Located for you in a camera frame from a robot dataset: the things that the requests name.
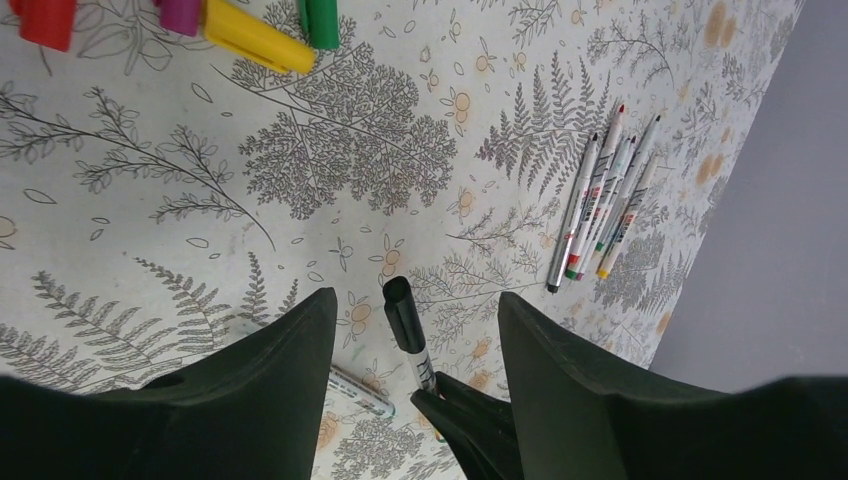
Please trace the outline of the purple pen cap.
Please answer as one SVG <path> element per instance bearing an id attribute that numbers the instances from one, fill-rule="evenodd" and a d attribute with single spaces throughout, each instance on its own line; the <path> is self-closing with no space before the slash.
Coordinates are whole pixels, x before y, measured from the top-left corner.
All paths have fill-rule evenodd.
<path id="1" fill-rule="evenodd" d="M 154 0 L 159 25 L 166 31 L 195 37 L 201 14 L 201 0 Z"/>

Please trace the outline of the red cap marker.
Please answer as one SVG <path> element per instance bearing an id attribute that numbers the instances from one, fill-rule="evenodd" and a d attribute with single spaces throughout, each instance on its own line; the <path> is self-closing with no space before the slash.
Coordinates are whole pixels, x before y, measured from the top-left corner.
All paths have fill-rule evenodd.
<path id="1" fill-rule="evenodd" d="M 587 192 L 587 201 L 584 211 L 582 212 L 579 231 L 567 261 L 565 276 L 570 280 L 576 280 L 578 276 L 580 262 L 588 242 L 589 234 L 592 231 L 595 209 L 597 208 L 597 204 L 602 196 L 606 176 L 610 169 L 610 162 L 615 155 L 615 149 L 618 145 L 622 132 L 625 117 L 624 112 L 625 105 L 621 104 L 615 115 L 612 117 L 610 127 L 604 138 L 603 146 L 599 151 L 595 166 L 592 170 L 591 181 Z"/>

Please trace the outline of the red pen cap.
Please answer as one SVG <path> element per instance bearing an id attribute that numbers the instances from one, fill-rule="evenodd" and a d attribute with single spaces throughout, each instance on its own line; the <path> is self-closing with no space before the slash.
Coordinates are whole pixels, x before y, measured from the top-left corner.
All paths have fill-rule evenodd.
<path id="1" fill-rule="evenodd" d="M 60 52 L 69 50 L 76 0 L 9 0 L 8 5 L 20 21 L 20 38 Z"/>

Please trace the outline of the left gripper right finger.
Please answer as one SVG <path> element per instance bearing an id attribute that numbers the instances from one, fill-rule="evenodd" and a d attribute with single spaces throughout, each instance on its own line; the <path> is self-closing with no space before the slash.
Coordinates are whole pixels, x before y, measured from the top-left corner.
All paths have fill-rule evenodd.
<path id="1" fill-rule="evenodd" d="M 737 393 L 675 381 L 561 327 L 514 293 L 498 324 L 528 479 L 843 479 L 847 381 Z"/>

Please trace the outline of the clear cap marker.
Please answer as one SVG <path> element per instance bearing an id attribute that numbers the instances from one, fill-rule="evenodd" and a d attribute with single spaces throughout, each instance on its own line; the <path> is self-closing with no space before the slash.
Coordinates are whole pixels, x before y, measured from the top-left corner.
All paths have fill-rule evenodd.
<path id="1" fill-rule="evenodd" d="M 391 418 L 396 413 L 395 405 L 388 398 L 368 388 L 335 365 L 330 367 L 328 387 L 377 417 Z"/>

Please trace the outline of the green cap marker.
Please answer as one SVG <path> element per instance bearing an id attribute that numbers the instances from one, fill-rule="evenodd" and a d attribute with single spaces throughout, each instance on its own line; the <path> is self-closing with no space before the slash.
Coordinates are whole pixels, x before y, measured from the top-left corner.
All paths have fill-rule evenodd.
<path id="1" fill-rule="evenodd" d="M 609 204 L 612 201 L 612 197 L 617 188 L 617 185 L 621 181 L 623 172 L 627 169 L 627 165 L 630 162 L 631 150 L 633 148 L 635 140 L 636 137 L 629 137 L 623 139 L 621 144 L 619 145 L 618 150 L 616 151 L 616 155 L 612 161 L 611 167 L 604 182 L 604 186 L 601 190 L 601 196 L 593 211 L 590 229 L 586 241 L 584 243 L 583 249 L 581 251 L 580 260 L 577 264 L 575 276 L 575 280 L 577 281 L 580 281 L 585 274 L 586 267 L 590 260 L 591 252 L 594 249 L 593 245 L 597 241 L 597 236 L 600 234 L 601 224 L 604 222 L 604 218 L 607 215 Z"/>
<path id="2" fill-rule="evenodd" d="M 588 194 L 598 152 L 598 134 L 594 133 L 587 142 L 580 168 L 575 177 L 574 185 L 563 215 L 559 237 L 555 245 L 552 263 L 546 279 L 546 288 L 549 293 L 557 293 L 562 283 L 566 260 L 579 227 L 585 197 Z"/>

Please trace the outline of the yellow cap marker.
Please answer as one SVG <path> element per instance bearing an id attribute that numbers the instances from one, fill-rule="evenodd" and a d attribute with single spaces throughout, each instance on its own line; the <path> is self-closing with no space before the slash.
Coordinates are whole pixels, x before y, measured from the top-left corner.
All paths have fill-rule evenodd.
<path id="1" fill-rule="evenodd" d="M 619 217 L 618 223 L 612 230 L 612 237 L 605 244 L 604 256 L 597 269 L 597 275 L 600 279 L 607 279 L 613 270 L 613 267 L 619 255 L 624 249 L 627 234 L 631 230 L 631 226 L 635 222 L 642 203 L 647 197 L 651 187 L 654 174 L 658 166 L 658 157 L 652 156 L 647 162 L 646 167 L 635 185 L 631 196 L 625 203 L 622 214 Z"/>

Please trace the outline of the floral fern table mat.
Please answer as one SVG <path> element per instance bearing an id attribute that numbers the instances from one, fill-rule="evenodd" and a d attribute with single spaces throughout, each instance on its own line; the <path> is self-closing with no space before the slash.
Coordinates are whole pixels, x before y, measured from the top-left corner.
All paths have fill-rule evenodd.
<path id="1" fill-rule="evenodd" d="M 342 1 L 340 46 L 300 74 L 166 31 L 151 1 L 79 2 L 67 52 L 3 4 L 1 371 L 138 388 L 331 287 L 334 363 L 396 413 L 329 393 L 309 478 L 459 479 L 409 402 L 383 285 L 410 281 L 438 370 L 501 399 L 506 292 L 648 366 L 802 9 Z M 568 254 L 549 293 L 621 104 L 615 155 L 662 115 L 651 187 L 608 278 L 593 249 L 568 279 Z"/>

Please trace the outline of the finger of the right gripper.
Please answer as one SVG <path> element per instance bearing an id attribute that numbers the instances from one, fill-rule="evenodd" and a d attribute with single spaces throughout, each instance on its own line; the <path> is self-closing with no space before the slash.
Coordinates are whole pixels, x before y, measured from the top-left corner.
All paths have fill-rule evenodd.
<path id="1" fill-rule="evenodd" d="M 511 404 L 437 372 L 437 392 L 417 390 L 412 404 L 446 440 L 469 479 L 524 477 Z"/>

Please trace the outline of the black cap marker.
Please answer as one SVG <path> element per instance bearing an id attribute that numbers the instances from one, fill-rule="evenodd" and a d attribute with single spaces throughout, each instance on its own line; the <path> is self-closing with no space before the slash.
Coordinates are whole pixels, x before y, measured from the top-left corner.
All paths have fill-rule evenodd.
<path id="1" fill-rule="evenodd" d="M 392 278 L 383 286 L 382 294 L 384 313 L 398 348 L 407 355 L 417 386 L 436 394 L 435 371 L 409 281 L 403 276 Z"/>

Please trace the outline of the yellow pen cap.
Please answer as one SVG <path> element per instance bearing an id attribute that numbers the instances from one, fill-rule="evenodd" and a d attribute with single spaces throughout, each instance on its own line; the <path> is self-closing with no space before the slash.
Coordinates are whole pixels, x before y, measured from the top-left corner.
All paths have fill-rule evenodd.
<path id="1" fill-rule="evenodd" d="M 304 43 L 223 0 L 204 2 L 203 34 L 210 43 L 274 72 L 308 74 L 314 51 Z"/>

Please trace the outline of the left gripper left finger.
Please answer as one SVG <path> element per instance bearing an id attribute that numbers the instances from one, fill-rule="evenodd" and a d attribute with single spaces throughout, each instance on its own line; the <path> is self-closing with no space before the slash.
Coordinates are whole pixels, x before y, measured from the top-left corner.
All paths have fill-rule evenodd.
<path id="1" fill-rule="evenodd" d="M 336 330 L 316 290 L 268 326 L 144 387 L 75 395 L 1 380 L 5 479 L 307 479 Z"/>

